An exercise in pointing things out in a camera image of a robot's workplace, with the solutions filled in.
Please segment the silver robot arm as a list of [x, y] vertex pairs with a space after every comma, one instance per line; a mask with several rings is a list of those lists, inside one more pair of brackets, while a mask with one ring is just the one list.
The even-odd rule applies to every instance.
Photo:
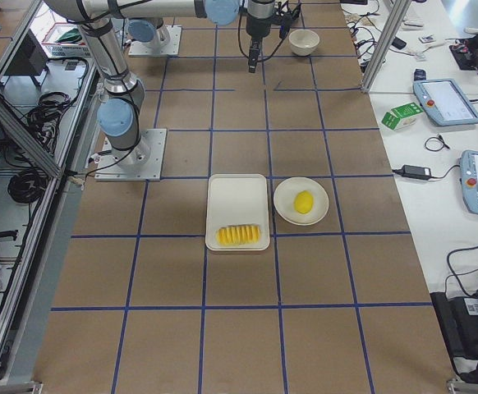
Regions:
[[162, 17], [130, 19], [128, 33], [135, 41], [153, 49], [164, 47], [171, 40]]
[[164, 17], [208, 18], [227, 25], [239, 13], [238, 1], [47, 1], [59, 16], [79, 26], [87, 47], [104, 78], [111, 97], [132, 99], [141, 91], [138, 79], [129, 71], [117, 42], [112, 18], [153, 19]]

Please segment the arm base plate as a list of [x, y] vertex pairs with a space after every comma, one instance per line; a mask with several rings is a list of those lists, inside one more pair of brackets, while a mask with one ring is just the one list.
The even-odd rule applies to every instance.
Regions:
[[166, 129], [146, 129], [140, 132], [140, 143], [127, 155], [113, 150], [107, 137], [101, 155], [94, 162], [100, 167], [94, 173], [97, 181], [159, 181], [167, 139]]
[[130, 57], [175, 57], [179, 53], [182, 27], [180, 25], [146, 25], [144, 21], [131, 21], [128, 33], [133, 41]]

